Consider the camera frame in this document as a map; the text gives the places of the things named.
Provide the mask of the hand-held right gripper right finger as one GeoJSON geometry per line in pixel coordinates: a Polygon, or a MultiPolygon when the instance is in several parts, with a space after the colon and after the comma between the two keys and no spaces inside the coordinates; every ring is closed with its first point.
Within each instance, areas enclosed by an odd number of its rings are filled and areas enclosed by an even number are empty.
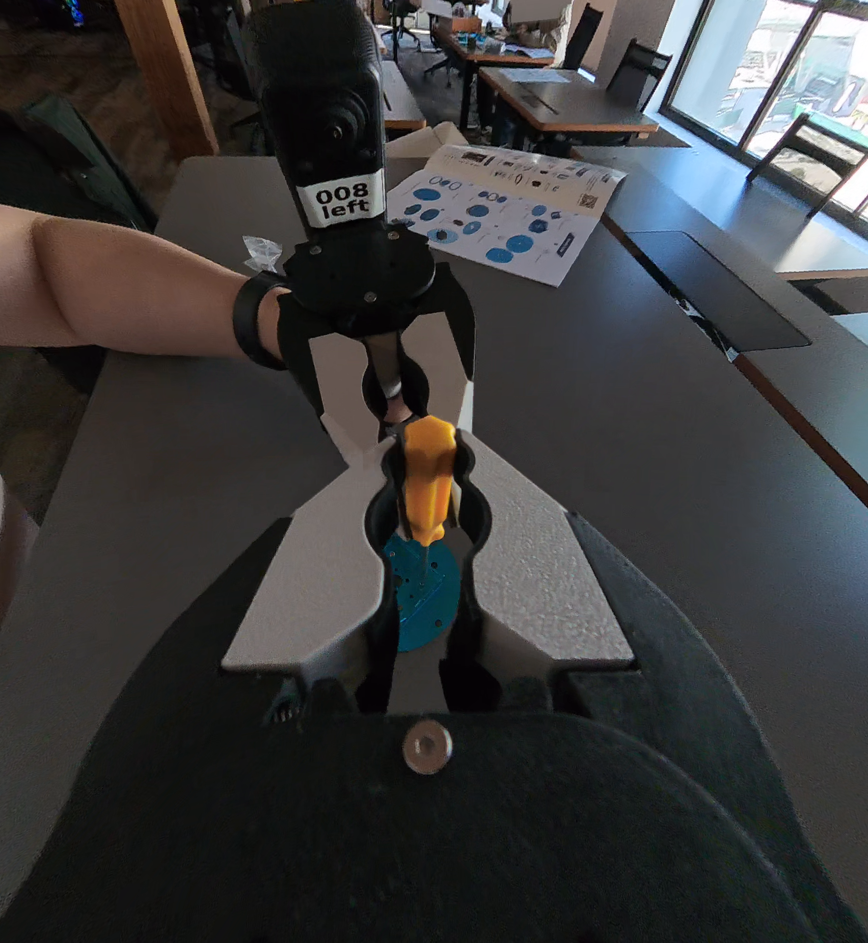
{"type": "Polygon", "coordinates": [[[623,669],[634,654],[566,509],[467,431],[457,433],[459,525],[471,541],[448,663],[499,682],[623,669]]]}

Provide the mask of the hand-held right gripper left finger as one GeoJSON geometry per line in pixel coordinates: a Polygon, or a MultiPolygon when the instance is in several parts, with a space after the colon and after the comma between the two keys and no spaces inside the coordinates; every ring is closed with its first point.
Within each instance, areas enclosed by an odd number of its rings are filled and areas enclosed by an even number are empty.
{"type": "Polygon", "coordinates": [[[294,513],[222,660],[227,672],[283,672],[355,690],[384,638],[383,561],[399,525],[389,437],[294,513]]]}

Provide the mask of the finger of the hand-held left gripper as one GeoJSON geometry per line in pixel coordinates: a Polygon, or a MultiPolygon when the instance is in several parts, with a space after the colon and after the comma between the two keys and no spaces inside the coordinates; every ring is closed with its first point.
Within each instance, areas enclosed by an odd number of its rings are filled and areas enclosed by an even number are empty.
{"type": "Polygon", "coordinates": [[[415,382],[420,414],[472,432],[475,384],[467,375],[447,315],[419,316],[402,332],[401,343],[407,361],[421,372],[421,379],[415,382]]]}
{"type": "Polygon", "coordinates": [[[310,353],[322,401],[322,425],[351,469],[364,471],[378,463],[380,431],[391,401],[382,395],[377,415],[366,401],[363,380],[377,382],[365,344],[343,335],[310,340],[310,353]]]}

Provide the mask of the yellow screwdriver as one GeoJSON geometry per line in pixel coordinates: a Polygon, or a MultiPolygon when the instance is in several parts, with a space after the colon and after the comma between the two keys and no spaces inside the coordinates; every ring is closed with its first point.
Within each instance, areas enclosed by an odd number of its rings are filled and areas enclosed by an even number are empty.
{"type": "Polygon", "coordinates": [[[451,508],[456,430],[451,423],[428,415],[408,422],[402,438],[405,475],[399,532],[422,547],[418,591],[426,594],[429,547],[444,537],[451,508]]]}

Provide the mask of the blue disc with square bracket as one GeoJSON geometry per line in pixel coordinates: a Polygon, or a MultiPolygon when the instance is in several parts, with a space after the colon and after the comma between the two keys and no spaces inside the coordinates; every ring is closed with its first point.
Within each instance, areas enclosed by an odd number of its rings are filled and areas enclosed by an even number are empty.
{"type": "Polygon", "coordinates": [[[424,547],[393,534],[384,546],[393,572],[398,654],[427,646],[450,627],[460,602],[461,569],[445,541],[424,547]]]}

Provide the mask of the person's left forearm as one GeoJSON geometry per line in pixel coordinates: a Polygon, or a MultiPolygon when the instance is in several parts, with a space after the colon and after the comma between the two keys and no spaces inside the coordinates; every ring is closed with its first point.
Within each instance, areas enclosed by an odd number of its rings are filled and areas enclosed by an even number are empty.
{"type": "MultiPolygon", "coordinates": [[[[0,205],[0,346],[244,358],[232,307],[250,277],[154,235],[0,205]]],[[[260,335],[281,358],[274,289],[260,335]]]]}

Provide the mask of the grey desk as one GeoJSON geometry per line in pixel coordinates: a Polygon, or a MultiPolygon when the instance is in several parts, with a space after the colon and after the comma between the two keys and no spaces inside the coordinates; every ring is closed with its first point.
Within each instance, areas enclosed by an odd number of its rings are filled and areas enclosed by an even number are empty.
{"type": "Polygon", "coordinates": [[[868,509],[868,345],[805,295],[868,254],[697,148],[578,149],[626,175],[606,228],[734,349],[734,366],[868,509]]]}
{"type": "Polygon", "coordinates": [[[383,60],[381,68],[386,135],[390,137],[426,127],[428,122],[396,63],[383,60]]]}
{"type": "Polygon", "coordinates": [[[579,72],[483,67],[479,76],[496,94],[499,112],[511,114],[515,148],[521,148],[524,139],[535,142],[556,135],[646,138],[660,127],[579,72]]]}
{"type": "MultiPolygon", "coordinates": [[[[603,226],[559,289],[451,267],[475,435],[696,625],[868,925],[868,510],[603,226]]],[[[0,915],[161,633],[344,468],[285,374],[110,356],[0,636],[0,915]]]]}

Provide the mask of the distant cluttered desk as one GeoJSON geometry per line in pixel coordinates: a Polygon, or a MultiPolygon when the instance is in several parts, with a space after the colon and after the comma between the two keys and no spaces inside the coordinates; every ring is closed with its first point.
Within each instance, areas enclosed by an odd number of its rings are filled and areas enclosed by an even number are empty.
{"type": "Polygon", "coordinates": [[[477,17],[432,17],[430,37],[457,70],[467,64],[553,65],[556,54],[483,32],[477,17]]]}

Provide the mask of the black office chair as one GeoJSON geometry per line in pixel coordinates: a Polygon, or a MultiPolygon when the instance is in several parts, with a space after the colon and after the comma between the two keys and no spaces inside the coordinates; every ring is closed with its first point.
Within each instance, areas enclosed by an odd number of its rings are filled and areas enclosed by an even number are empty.
{"type": "Polygon", "coordinates": [[[406,25],[407,17],[415,16],[420,9],[420,5],[421,1],[381,1],[381,6],[388,12],[390,17],[389,34],[392,36],[392,56],[396,65],[399,63],[401,38],[404,35],[414,40],[417,51],[422,51],[420,38],[406,25]]]}

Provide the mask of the cardboard box with blue print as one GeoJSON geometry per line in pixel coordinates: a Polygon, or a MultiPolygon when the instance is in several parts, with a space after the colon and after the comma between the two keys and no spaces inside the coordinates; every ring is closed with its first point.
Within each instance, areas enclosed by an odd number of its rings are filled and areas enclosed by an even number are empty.
{"type": "Polygon", "coordinates": [[[625,173],[504,148],[444,145],[388,194],[430,246],[558,288],[625,173]]]}

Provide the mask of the wooden pillar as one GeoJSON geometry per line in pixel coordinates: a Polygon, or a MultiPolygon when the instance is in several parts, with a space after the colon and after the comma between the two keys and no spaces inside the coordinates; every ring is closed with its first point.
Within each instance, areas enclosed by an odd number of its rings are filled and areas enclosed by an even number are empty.
{"type": "Polygon", "coordinates": [[[219,146],[174,1],[115,3],[145,88],[177,161],[219,146]]]}

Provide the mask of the dark bag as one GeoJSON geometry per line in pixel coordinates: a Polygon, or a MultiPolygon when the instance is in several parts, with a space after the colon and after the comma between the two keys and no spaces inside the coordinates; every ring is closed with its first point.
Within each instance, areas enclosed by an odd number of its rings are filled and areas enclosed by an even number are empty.
{"type": "Polygon", "coordinates": [[[148,233],[158,222],[82,114],[56,95],[0,109],[0,205],[148,233]]]}

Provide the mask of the large glass window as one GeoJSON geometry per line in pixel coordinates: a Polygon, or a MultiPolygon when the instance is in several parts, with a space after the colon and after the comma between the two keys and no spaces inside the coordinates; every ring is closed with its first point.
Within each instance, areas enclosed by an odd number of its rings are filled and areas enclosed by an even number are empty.
{"type": "MultiPolygon", "coordinates": [[[[660,112],[747,165],[803,114],[868,151],[868,1],[702,2],[660,112]]],[[[868,240],[868,154],[827,213],[868,240]]]]}

